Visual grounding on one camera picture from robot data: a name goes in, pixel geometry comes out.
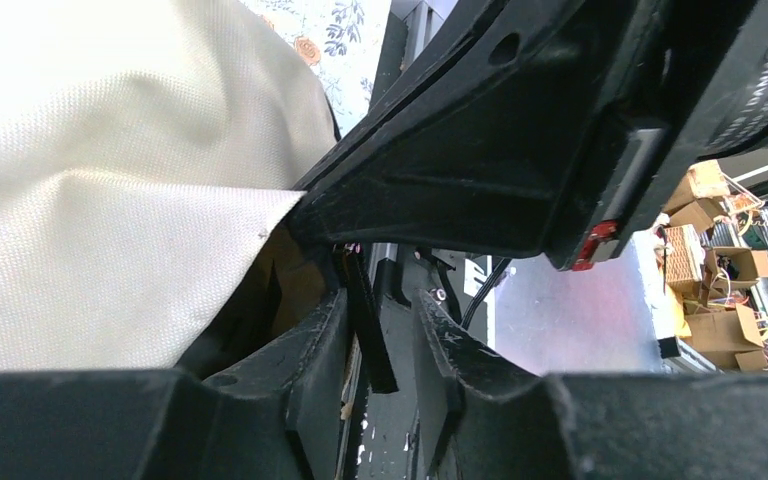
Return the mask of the beige canvas backpack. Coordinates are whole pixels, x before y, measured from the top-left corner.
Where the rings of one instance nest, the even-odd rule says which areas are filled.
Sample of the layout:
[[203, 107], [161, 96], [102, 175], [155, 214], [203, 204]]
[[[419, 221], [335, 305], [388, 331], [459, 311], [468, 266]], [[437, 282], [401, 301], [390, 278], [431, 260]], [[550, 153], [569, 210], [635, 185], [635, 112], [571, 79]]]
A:
[[0, 1], [0, 373], [166, 369], [342, 134], [244, 1]]

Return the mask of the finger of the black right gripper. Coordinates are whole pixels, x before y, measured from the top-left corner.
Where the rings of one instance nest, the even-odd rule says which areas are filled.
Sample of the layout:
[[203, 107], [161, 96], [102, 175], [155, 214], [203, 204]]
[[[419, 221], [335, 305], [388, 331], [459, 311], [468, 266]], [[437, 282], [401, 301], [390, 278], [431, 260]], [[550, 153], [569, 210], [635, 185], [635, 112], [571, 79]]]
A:
[[629, 22], [626, 1], [458, 2], [304, 177], [291, 233], [536, 255]]

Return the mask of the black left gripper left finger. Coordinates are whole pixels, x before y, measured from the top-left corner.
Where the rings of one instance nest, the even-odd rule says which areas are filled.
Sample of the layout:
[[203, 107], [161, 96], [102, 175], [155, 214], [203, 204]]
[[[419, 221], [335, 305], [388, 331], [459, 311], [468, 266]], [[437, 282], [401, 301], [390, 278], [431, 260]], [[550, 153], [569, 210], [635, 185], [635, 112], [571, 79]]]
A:
[[0, 479], [331, 479], [347, 296], [205, 380], [0, 373]]

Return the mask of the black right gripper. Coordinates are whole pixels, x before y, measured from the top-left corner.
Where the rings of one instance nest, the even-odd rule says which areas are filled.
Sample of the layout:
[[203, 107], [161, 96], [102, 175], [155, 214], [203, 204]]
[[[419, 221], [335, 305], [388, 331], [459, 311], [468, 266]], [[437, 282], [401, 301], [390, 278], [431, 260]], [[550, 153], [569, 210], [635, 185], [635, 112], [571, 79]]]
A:
[[768, 1], [662, 1], [638, 73], [603, 109], [545, 254], [560, 270], [616, 258], [703, 160], [768, 148]]

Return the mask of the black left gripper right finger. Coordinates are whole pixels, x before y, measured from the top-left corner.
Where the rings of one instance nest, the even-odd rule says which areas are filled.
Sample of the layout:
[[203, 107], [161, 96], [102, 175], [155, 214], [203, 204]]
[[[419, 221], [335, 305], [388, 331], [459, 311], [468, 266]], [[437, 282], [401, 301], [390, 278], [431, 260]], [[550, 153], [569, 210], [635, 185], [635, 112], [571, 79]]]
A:
[[768, 376], [532, 374], [412, 302], [434, 479], [768, 479]]

